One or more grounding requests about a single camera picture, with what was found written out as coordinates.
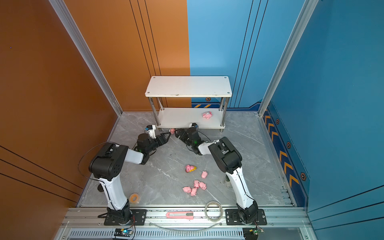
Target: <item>pink toy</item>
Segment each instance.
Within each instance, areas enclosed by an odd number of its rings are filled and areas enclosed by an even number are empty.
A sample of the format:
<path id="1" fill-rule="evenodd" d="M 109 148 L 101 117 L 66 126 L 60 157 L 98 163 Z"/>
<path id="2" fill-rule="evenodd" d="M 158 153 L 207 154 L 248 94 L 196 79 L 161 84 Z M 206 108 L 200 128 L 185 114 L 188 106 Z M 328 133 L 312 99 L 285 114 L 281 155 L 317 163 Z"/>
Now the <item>pink toy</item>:
<path id="1" fill-rule="evenodd" d="M 196 170 L 197 169 L 197 167 L 195 167 L 195 166 L 193 166 L 193 165 L 186 165 L 185 166 L 185 171 L 186 172 L 192 172 L 192 171 L 194 171 L 194 170 Z"/>
<path id="2" fill-rule="evenodd" d="M 210 111 L 203 113 L 203 118 L 210 119 L 211 117 L 212 117 L 212 113 Z"/>
<path id="3" fill-rule="evenodd" d="M 207 189 L 207 185 L 203 182 L 199 182 L 199 186 L 201 187 L 201 189 L 205 190 Z"/>
<path id="4" fill-rule="evenodd" d="M 201 174 L 201 178 L 206 178 L 208 176 L 208 173 L 206 171 L 203 171 L 203 173 Z"/>
<path id="5" fill-rule="evenodd" d="M 197 192 L 197 188 L 192 188 L 192 191 L 191 191 L 191 196 L 196 196 L 196 192 Z"/>
<path id="6" fill-rule="evenodd" d="M 199 188 L 199 181 L 195 180 L 193 186 L 195 186 L 195 188 Z"/>
<path id="7" fill-rule="evenodd" d="M 186 193 L 190 193 L 192 189 L 190 187 L 183 187 L 183 191 Z"/>

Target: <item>yellow chevron arrow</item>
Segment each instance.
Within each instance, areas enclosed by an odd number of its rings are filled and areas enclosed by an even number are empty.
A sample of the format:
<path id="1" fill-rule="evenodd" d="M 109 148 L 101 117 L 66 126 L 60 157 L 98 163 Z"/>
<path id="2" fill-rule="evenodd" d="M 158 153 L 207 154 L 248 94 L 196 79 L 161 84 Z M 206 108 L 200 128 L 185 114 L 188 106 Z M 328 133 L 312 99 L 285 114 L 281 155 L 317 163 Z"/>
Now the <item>yellow chevron arrow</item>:
<path id="1" fill-rule="evenodd" d="M 271 119 L 270 116 L 265 116 L 265 125 L 266 125 L 266 119 L 267 119 L 267 118 Z"/>
<path id="2" fill-rule="evenodd" d="M 273 136 L 274 136 L 274 135 L 279 136 L 279 135 L 277 134 L 277 132 L 272 131 L 272 142 L 273 142 Z"/>
<path id="3" fill-rule="evenodd" d="M 282 155 L 288 157 L 287 154 L 286 154 L 285 152 L 280 151 L 280 162 L 281 162 L 281 156 L 282 156 Z"/>
<path id="4" fill-rule="evenodd" d="M 268 132 L 271 129 L 271 127 L 274 127 L 274 125 L 272 123 L 268 123 Z"/>
<path id="5" fill-rule="evenodd" d="M 293 170 L 292 166 L 289 165 L 287 162 L 284 162 L 284 173 L 287 174 L 287 167 Z"/>
<path id="6" fill-rule="evenodd" d="M 300 184 L 299 181 L 292 175 L 289 175 L 289 186 L 292 188 L 292 180 L 297 182 L 297 184 Z"/>

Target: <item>tape roll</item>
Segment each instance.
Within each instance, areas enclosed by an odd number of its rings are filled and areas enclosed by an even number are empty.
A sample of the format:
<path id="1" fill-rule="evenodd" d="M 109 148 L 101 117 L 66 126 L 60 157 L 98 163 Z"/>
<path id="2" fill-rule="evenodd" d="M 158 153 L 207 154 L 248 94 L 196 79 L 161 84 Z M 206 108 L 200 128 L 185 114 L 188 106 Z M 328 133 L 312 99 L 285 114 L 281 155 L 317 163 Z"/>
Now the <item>tape roll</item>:
<path id="1" fill-rule="evenodd" d="M 130 196 L 129 196 L 129 203 L 130 204 L 137 204 L 139 203 L 140 201 L 140 196 L 139 194 L 137 193 L 132 193 Z"/>

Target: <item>shelf bottom board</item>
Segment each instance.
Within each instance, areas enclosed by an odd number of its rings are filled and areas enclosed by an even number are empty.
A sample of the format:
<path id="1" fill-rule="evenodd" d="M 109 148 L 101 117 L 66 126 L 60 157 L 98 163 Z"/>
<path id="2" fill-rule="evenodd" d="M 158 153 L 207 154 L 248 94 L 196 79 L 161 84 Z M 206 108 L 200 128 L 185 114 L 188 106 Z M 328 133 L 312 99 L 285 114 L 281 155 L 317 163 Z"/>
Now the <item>shelf bottom board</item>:
<path id="1" fill-rule="evenodd" d="M 211 111 L 210 119 L 203 118 L 203 113 Z M 224 129 L 221 120 L 224 111 L 218 108 L 164 108 L 159 111 L 160 128 L 188 128 L 196 123 L 202 129 Z"/>

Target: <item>black line on wall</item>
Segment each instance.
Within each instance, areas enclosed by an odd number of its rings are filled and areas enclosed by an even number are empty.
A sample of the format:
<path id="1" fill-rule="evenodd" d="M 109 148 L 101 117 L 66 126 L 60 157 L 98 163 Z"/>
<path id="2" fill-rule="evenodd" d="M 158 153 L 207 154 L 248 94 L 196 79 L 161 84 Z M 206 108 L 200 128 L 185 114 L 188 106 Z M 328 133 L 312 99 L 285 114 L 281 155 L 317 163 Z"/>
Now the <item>black line on wall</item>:
<path id="1" fill-rule="evenodd" d="M 348 210 L 348 211 L 345 211 L 345 212 L 341 212 L 339 214 L 333 214 L 333 215 L 330 215 L 330 216 L 327 216 L 327 217 L 318 218 L 316 220 L 311 220 L 311 222 L 317 221 L 317 220 L 320 220 L 320 219 L 325 219 L 325 218 L 328 218 L 328 217 L 333 217 L 333 216 L 340 215 L 340 214 L 344 214 L 344 213 L 347 213 L 347 212 L 353 212 L 355 210 L 359 210 L 359 209 L 363 209 L 363 208 L 366 208 L 366 207 L 375 206 L 375 205 L 382 204 L 382 203 L 384 203 L 384 201 L 383 202 L 378 202 L 378 203 L 375 203 L 375 204 L 371 204 L 371 205 L 367 205 L 367 206 L 364 206 L 364 207 L 358 207 L 356 209 L 352 209 L 352 210 Z"/>
<path id="2" fill-rule="evenodd" d="M 269 1 L 269 0 L 267 0 L 266 5 L 265 5 L 265 9 L 264 9 L 264 14 L 263 14 L 262 22 L 260 23 L 259 32 L 257 33 L 255 47 L 253 48 L 253 52 L 252 52 L 252 56 L 251 56 L 251 61 L 250 61 L 250 63 L 249 63 L 249 67 L 248 67 L 247 75 L 245 76 L 244 85 L 243 85 L 243 90 L 241 91 L 241 96 L 240 96 L 239 104 L 237 105 L 237 107 L 240 106 L 241 98 L 242 98 L 242 96 L 243 96 L 245 83 L 247 82 L 247 77 L 248 77 L 249 69 L 251 68 L 251 63 L 252 63 L 252 59 L 253 59 L 253 54 L 255 53 L 257 40 L 259 39 L 260 29 L 262 28 L 262 24 L 263 24 L 263 20 L 264 20 L 264 15 L 265 15 L 265 10 L 266 10 L 266 7 L 268 6 L 268 1 Z"/>
<path id="3" fill-rule="evenodd" d="M 363 221 L 357 221 L 357 222 L 345 223 L 345 224 L 340 224 L 340 225 L 331 226 L 331 227 L 323 227 L 323 228 L 315 229 L 315 231 L 316 231 L 316 230 L 321 230 L 321 229 L 332 228 L 332 227 L 345 226 L 345 225 L 354 224 L 354 223 L 368 222 L 368 221 L 373 221 L 373 220 L 382 219 L 382 218 L 384 218 L 384 217 L 371 218 L 371 219 L 367 219 L 367 220 L 363 220 Z"/>
<path id="4" fill-rule="evenodd" d="M 242 54 L 243 54 L 243 48 L 244 48 L 244 43 L 245 43 L 245 36 L 247 35 L 249 19 L 251 18 L 252 6 L 253 6 L 253 0 L 252 0 L 252 4 L 251 4 L 251 10 L 249 10 L 249 16 L 248 16 L 247 27 L 245 28 L 245 34 L 244 34 L 244 40 L 243 40 L 243 46 L 241 47 L 241 53 L 240 53 L 240 58 L 239 58 L 239 64 L 238 64 L 238 66 L 237 66 L 236 77 L 235 77 L 235 83 L 233 84 L 233 90 L 232 90 L 232 91 L 235 91 L 236 79 L 237 79 L 237 73 L 239 72 L 241 56 L 242 56 Z"/>
<path id="5" fill-rule="evenodd" d="M 25 172 L 27 172 L 27 173 L 29 173 L 29 174 L 32 174 L 32 175 L 34 175 L 34 176 L 36 176 L 36 177 L 38 177 L 38 178 L 40 178 L 40 179 L 43 179 L 43 180 L 45 180 L 45 181 L 47 181 L 47 182 L 50 182 L 50 183 L 52 183 L 52 184 L 54 184 L 54 185 L 56 185 L 56 186 L 58 186 L 58 187 L 61 187 L 61 188 L 65 189 L 65 190 L 67 190 L 67 191 L 73 192 L 73 191 L 71 191 L 71 190 L 69 190 L 69 189 L 66 189 L 65 187 L 62 187 L 62 186 L 60 186 L 60 185 L 58 185 L 58 184 L 56 184 L 56 183 L 54 183 L 54 182 L 51 182 L 51 181 L 49 181 L 49 180 L 46 180 L 45 178 L 42 178 L 42 177 L 40 177 L 40 176 L 37 176 L 36 174 L 33 174 L 33 173 L 31 173 L 31 172 L 29 172 L 29 171 L 27 171 L 27 170 L 25 170 L 25 169 L 22 169 L 22 168 L 20 168 L 20 167 L 18 167 L 18 166 L 16 166 L 16 165 L 13 165 L 12 163 L 9 163 L 9 162 L 7 162 L 7 161 L 1 159 L 1 158 L 0 158 L 0 161 L 3 161 L 3 162 L 5 162 L 5 163 L 8 163 L 9 165 L 12 165 L 12 166 L 14 166 L 14 167 L 17 167 L 18 169 L 21 169 L 21 170 L 23 170 L 23 171 L 25 171 Z"/>
<path id="6" fill-rule="evenodd" d="M 35 188 L 37 188 L 37 189 L 40 189 L 40 190 L 43 190 L 43 191 L 45 191 L 45 192 L 49 192 L 50 194 L 53 194 L 53 195 L 56 195 L 56 196 L 58 196 L 58 197 L 61 197 L 61 198 L 64 198 L 64 199 L 66 199 L 66 200 L 69 200 L 69 201 L 72 201 L 72 202 L 74 202 L 74 203 L 77 203 L 76 201 L 73 201 L 73 200 L 71 200 L 71 199 L 68 199 L 68 198 L 66 198 L 66 197 L 63 197 L 63 196 L 57 195 L 57 194 L 55 194 L 55 193 L 53 193 L 53 192 L 50 192 L 50 191 L 44 190 L 44 189 L 42 189 L 42 188 L 36 187 L 36 186 L 34 186 L 34 185 L 31 185 L 31 184 L 29 184 L 29 183 L 23 182 L 23 181 L 21 181 L 21 180 L 18 180 L 18 179 L 16 179 L 16 178 L 10 177 L 10 176 L 8 176 L 8 175 L 5 175 L 5 174 L 3 174 L 3 173 L 0 173 L 0 174 L 1 174 L 1 175 L 3 175 L 3 176 L 9 177 L 9 178 L 11 178 L 11 179 L 13 179 L 13 180 L 16 180 L 16 181 L 22 182 L 22 183 L 24 183 L 24 184 L 26 184 L 26 185 L 29 185 L 29 186 L 35 187 Z"/>
<path id="7" fill-rule="evenodd" d="M 25 157 L 22 157 L 22 156 L 18 155 L 17 153 L 14 153 L 14 152 L 12 152 L 11 150 L 9 150 L 9 149 L 6 149 L 6 148 L 5 148 L 5 147 L 3 147 L 3 146 L 0 146 L 0 147 L 1 147 L 1 148 L 3 148 L 3 149 L 5 149 L 5 150 L 7 150 L 7 151 L 9 151 L 9 152 L 11 152 L 11 153 L 13 153 L 13 154 L 15 154 L 15 155 L 16 155 L 16 156 L 18 156 L 18 157 L 21 157 L 22 159 L 26 160 L 27 162 L 30 162 L 30 163 L 32 163 L 33 165 L 36 165 L 36 166 L 38 166 L 39 168 L 46 170 L 47 172 L 49 172 L 49 173 L 51 173 L 51 174 L 55 175 L 56 177 L 59 177 L 59 178 L 61 178 L 61 179 L 65 180 L 65 181 L 67 181 L 68 183 L 71 183 L 71 184 L 75 185 L 76 187 L 79 187 L 79 188 L 83 189 L 82 187 L 80 187 L 80 186 L 78 186 L 78 185 L 76 185 L 76 184 L 74 184 L 74 183 L 72 183 L 72 182 L 70 182 L 70 181 L 68 181 L 68 180 L 66 180 L 66 179 L 64 179 L 64 178 L 62 178 L 62 177 L 60 177 L 60 176 L 59 176 L 59 175 L 57 175 L 57 174 L 54 174 L 53 172 L 51 172 L 51 171 L 49 171 L 49 170 L 47 170 L 47 169 L 45 169 L 45 168 L 43 168 L 43 167 L 41 167 L 41 166 L 37 165 L 36 163 L 29 161 L 29 160 L 28 160 L 28 159 L 26 159 Z"/>
<path id="8" fill-rule="evenodd" d="M 322 209 L 323 207 L 328 207 L 328 206 L 330 206 L 330 205 L 332 205 L 332 204 L 336 204 L 336 203 L 338 203 L 338 202 L 342 202 L 342 201 L 344 201 L 344 200 L 347 200 L 347 199 L 350 199 L 350 198 L 356 197 L 356 196 L 358 196 L 358 195 L 361 195 L 361 194 L 364 194 L 364 193 L 367 193 L 367 192 L 370 192 L 370 191 L 373 191 L 373 190 L 379 189 L 379 188 L 381 188 L 381 187 L 384 187 L 384 185 L 381 185 L 381 186 L 378 186 L 378 187 L 375 187 L 375 188 L 369 189 L 369 190 L 367 190 L 367 191 L 365 191 L 365 192 L 362 192 L 362 193 L 359 193 L 359 194 L 356 194 L 356 195 L 353 195 L 353 196 L 350 196 L 350 197 L 347 197 L 347 198 L 341 199 L 341 200 L 339 200 L 339 201 L 336 201 L 336 202 L 333 202 L 333 203 L 331 203 L 331 204 L 327 204 L 327 205 L 325 205 L 325 206 L 322 206 L 322 207 L 319 207 L 319 208 L 313 209 L 313 210 L 311 210 L 311 211 L 309 211 L 309 212 L 313 212 L 313 211 L 316 211 L 316 210 Z"/>
<path id="9" fill-rule="evenodd" d="M 145 25 L 144 25 L 143 15 L 141 14 L 141 9 L 140 9 L 139 0 L 137 0 L 137 5 L 139 6 L 139 11 L 140 11 L 140 16 L 141 16 L 141 21 L 142 21 L 142 23 L 143 23 L 143 28 L 144 28 L 145 38 L 147 39 L 148 50 L 149 50 L 149 55 L 151 56 L 151 61 L 152 61 L 152 66 L 153 66 L 153 71 L 155 72 L 155 75 L 156 75 L 155 64 L 153 63 L 153 58 L 152 58 L 152 53 L 151 53 L 151 47 L 149 46 L 148 36 L 147 36 L 147 31 L 145 30 Z"/>
<path id="10" fill-rule="evenodd" d="M 254 32 L 254 30 L 255 30 L 255 25 L 256 25 L 256 21 L 257 21 L 257 16 L 259 15 L 259 9 L 260 9 L 260 4 L 261 4 L 261 2 L 262 2 L 262 1 L 260 0 L 260 2 L 259 2 L 259 7 L 257 8 L 257 13 L 256 13 L 256 18 L 255 18 L 255 23 L 253 24 L 253 29 L 252 29 L 251 39 L 249 40 L 249 45 L 248 45 L 248 49 L 247 49 L 247 54 L 246 54 L 246 56 L 245 56 L 245 61 L 244 61 L 243 71 L 242 71 L 242 73 L 241 73 L 241 77 L 240 77 L 239 87 L 237 88 L 237 93 L 236 93 L 236 98 L 235 98 L 235 105 L 236 105 L 237 96 L 238 96 L 238 93 L 239 93 L 239 90 L 240 90 L 241 79 L 243 78 L 243 73 L 244 73 L 245 64 L 247 63 L 249 47 L 251 46 L 252 36 L 253 36 L 253 32 Z"/>
<path id="11" fill-rule="evenodd" d="M 147 57 L 145 56 L 145 51 L 144 51 L 144 47 L 143 47 L 143 42 L 141 41 L 140 32 L 139 32 L 139 27 L 137 26 L 136 17 L 135 17 L 135 13 L 133 12 L 133 7 L 132 7 L 131 0 L 129 0 L 129 4 L 131 5 L 133 18 L 134 18 L 135 23 L 136 23 L 137 33 L 139 34 L 139 39 L 140 39 L 140 42 L 141 42 L 141 47 L 143 48 L 143 53 L 144 53 L 144 57 L 145 57 L 145 62 L 147 63 L 147 67 L 148 67 L 149 77 L 151 77 L 151 71 L 149 70 Z"/>
<path id="12" fill-rule="evenodd" d="M 145 3 L 145 8 L 146 8 L 146 10 L 147 10 L 147 17 L 148 17 L 148 22 L 149 22 L 149 28 L 150 28 L 150 30 L 151 30 L 152 41 L 153 41 L 153 47 L 155 48 L 155 55 L 156 55 L 156 59 L 157 59 L 157 65 L 159 66 L 159 72 L 160 72 L 160 76 L 161 76 L 161 69 L 160 69 L 159 57 L 157 56 L 156 44 L 155 44 L 155 38 L 153 37 L 152 26 L 151 26 L 151 20 L 150 20 L 150 18 L 149 18 L 149 13 L 148 13 L 148 8 L 147 8 L 147 1 L 144 0 L 144 3 Z M 161 104 L 163 104 L 163 106 L 164 106 L 163 98 L 160 98 L 160 100 L 161 100 Z"/>

